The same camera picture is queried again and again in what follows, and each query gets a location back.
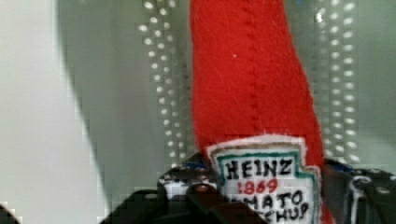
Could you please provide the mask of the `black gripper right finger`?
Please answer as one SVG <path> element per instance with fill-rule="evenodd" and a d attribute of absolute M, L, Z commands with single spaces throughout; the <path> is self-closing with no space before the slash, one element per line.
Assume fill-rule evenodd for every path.
<path fill-rule="evenodd" d="M 326 160 L 322 177 L 323 200 L 336 224 L 396 224 L 395 175 Z"/>

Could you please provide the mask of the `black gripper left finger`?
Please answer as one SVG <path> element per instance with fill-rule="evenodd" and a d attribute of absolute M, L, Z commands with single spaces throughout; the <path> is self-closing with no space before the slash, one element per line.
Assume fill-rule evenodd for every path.
<path fill-rule="evenodd" d="M 245 203 L 217 187 L 214 171 L 197 153 L 159 177 L 156 189 L 129 196 L 100 224 L 267 224 Z"/>

